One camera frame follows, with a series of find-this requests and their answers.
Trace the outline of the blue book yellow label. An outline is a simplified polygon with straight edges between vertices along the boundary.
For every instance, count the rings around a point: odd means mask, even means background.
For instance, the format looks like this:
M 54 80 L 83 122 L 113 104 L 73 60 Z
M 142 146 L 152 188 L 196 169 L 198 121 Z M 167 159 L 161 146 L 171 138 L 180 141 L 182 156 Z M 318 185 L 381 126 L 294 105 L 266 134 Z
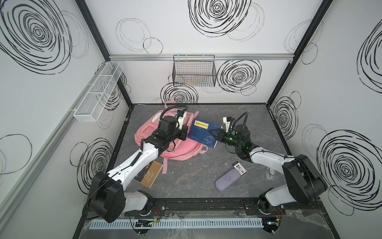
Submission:
M 210 123 L 207 121 L 203 121 L 200 119 L 194 119 L 190 131 L 188 133 L 188 138 L 202 143 L 208 147 L 215 148 L 217 144 L 217 140 L 214 136 L 217 136 L 217 132 L 210 133 L 212 129 L 221 129 L 222 126 Z

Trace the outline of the pink student backpack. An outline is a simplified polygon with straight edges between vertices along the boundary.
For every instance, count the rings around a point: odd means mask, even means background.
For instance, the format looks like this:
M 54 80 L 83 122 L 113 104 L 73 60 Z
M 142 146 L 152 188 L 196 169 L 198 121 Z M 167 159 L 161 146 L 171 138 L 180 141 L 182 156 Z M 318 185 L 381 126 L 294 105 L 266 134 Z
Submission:
M 158 111 L 153 115 L 146 123 L 144 123 L 135 133 L 135 142 L 140 145 L 143 139 L 149 137 L 159 126 L 160 115 L 162 110 Z M 168 161 L 177 160 L 184 161 L 188 160 L 198 154 L 204 154 L 208 151 L 208 147 L 200 142 L 194 141 L 190 138 L 186 140 L 175 139 L 169 144 L 169 148 L 163 153 L 159 154 L 163 158 L 163 174 L 167 173 Z

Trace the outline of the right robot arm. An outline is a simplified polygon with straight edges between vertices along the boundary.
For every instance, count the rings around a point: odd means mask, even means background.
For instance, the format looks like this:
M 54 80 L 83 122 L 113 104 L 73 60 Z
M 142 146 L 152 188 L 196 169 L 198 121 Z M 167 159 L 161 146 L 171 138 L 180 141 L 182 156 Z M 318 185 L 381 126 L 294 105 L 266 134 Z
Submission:
M 234 134 L 222 128 L 210 129 L 209 133 L 217 141 L 234 146 L 235 154 L 240 159 L 261 164 L 285 177 L 286 185 L 272 188 L 259 196 L 258 207 L 265 215 L 271 214 L 282 204 L 314 204 L 328 189 L 322 175 L 306 155 L 291 156 L 266 150 L 251 141 L 250 131 L 242 124 L 236 128 Z

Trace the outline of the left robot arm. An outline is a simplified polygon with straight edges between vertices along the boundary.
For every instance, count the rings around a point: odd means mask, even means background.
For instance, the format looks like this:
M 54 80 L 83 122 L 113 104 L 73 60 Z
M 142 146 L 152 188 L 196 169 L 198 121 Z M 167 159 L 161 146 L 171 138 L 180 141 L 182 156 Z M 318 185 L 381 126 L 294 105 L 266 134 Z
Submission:
M 126 193 L 125 189 L 134 177 L 150 162 L 166 151 L 177 139 L 186 140 L 188 127 L 183 124 L 186 113 L 161 116 L 158 128 L 140 148 L 126 161 L 107 173 L 99 172 L 92 180 L 84 210 L 89 209 L 106 222 L 115 221 L 121 214 L 137 211 L 148 215 L 152 208 L 152 197 L 142 190 Z

